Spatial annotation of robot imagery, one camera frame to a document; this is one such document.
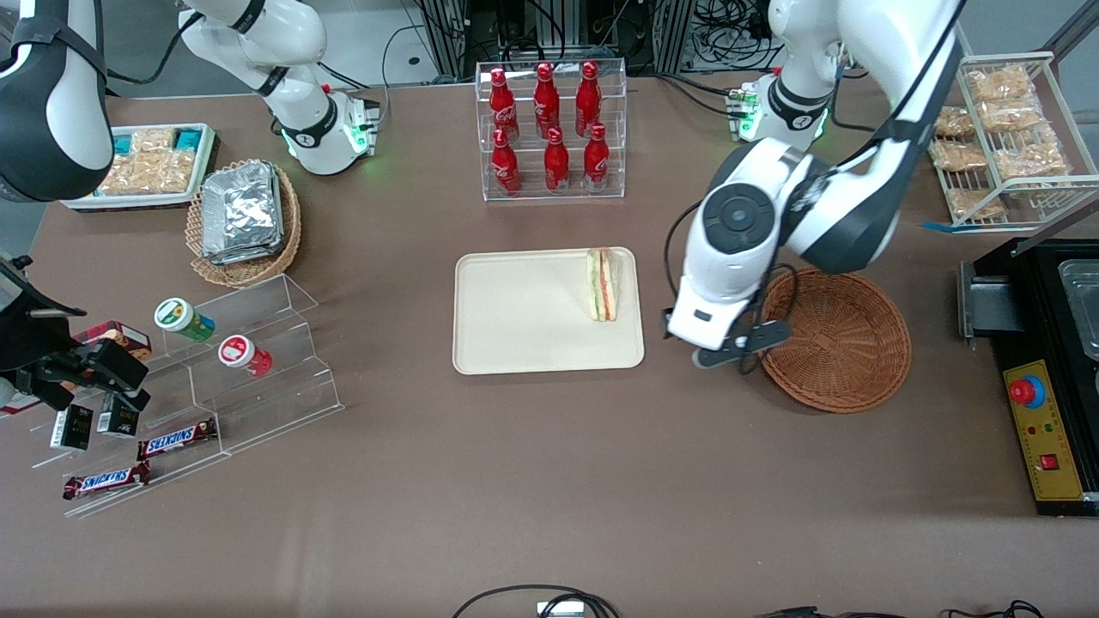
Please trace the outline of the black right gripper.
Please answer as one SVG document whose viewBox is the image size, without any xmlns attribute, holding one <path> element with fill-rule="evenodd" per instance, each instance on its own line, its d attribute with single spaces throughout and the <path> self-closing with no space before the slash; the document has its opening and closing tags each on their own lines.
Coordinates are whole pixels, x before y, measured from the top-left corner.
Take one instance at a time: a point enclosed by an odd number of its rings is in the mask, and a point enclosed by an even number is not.
<svg viewBox="0 0 1099 618">
<path fill-rule="evenodd" d="M 36 367 L 44 357 L 66 357 L 80 343 L 70 336 L 70 317 L 86 317 L 80 308 L 63 306 L 38 293 L 4 287 L 1 313 L 1 369 L 3 379 L 16 384 L 15 373 Z M 112 391 L 126 406 L 142 412 L 148 407 L 149 391 L 142 388 L 149 369 L 125 347 L 111 339 L 82 345 L 85 387 Z M 35 377 L 34 395 L 54 410 L 66 410 L 75 399 L 78 383 L 70 377 Z"/>
</svg>

